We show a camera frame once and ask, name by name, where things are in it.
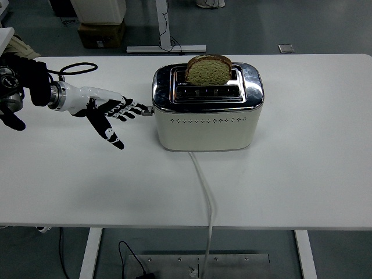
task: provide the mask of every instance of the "bread slice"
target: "bread slice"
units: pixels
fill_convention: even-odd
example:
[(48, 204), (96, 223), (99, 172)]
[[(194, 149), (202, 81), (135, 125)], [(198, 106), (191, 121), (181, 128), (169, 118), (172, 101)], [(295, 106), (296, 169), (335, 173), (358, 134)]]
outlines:
[(187, 63), (185, 81), (192, 85), (224, 85), (231, 79), (231, 61), (222, 55), (199, 55)]

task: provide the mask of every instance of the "robotic arm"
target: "robotic arm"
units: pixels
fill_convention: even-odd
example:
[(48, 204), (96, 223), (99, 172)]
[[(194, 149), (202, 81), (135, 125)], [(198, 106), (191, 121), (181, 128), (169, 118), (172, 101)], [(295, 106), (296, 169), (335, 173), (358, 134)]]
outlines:
[(74, 87), (64, 81), (50, 82), (45, 63), (20, 58), (12, 54), (0, 57), (0, 119), (15, 130), (26, 125), (14, 114), (23, 107), (24, 91), (30, 90), (35, 106), (46, 106), (55, 111), (69, 111), (76, 117), (87, 117), (98, 134), (119, 149), (124, 144), (118, 139), (106, 117), (126, 121), (149, 108), (127, 99), (119, 93), (93, 87)]

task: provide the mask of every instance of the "toaster vent hole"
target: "toaster vent hole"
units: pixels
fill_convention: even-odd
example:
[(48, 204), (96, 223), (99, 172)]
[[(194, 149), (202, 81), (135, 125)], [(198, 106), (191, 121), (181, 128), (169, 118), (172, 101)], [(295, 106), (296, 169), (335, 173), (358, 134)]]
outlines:
[(225, 118), (225, 119), (200, 119), (200, 120), (192, 120), (192, 119), (170, 119), (171, 123), (195, 123), (195, 124), (203, 124), (203, 123), (228, 123), (228, 122), (241, 122), (247, 121), (246, 117), (238, 117), (238, 118)]

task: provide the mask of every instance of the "toaster lever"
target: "toaster lever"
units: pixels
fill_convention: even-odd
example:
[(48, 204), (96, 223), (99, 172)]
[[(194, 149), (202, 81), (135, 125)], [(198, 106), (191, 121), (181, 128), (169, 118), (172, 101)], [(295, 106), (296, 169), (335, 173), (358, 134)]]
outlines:
[(153, 108), (152, 106), (148, 106), (147, 109), (142, 110), (142, 116), (152, 116), (153, 115)]

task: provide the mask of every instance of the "toaster slot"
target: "toaster slot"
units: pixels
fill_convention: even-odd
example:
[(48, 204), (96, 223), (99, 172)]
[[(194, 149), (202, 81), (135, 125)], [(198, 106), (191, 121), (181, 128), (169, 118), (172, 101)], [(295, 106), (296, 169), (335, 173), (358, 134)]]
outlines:
[(175, 101), (239, 101), (241, 100), (239, 86), (178, 86)]
[[(233, 69), (231, 71), (231, 80), (238, 80), (238, 73), (236, 69)], [(185, 81), (185, 71), (182, 71), (182, 70), (176, 71), (176, 83), (178, 85), (188, 84)]]

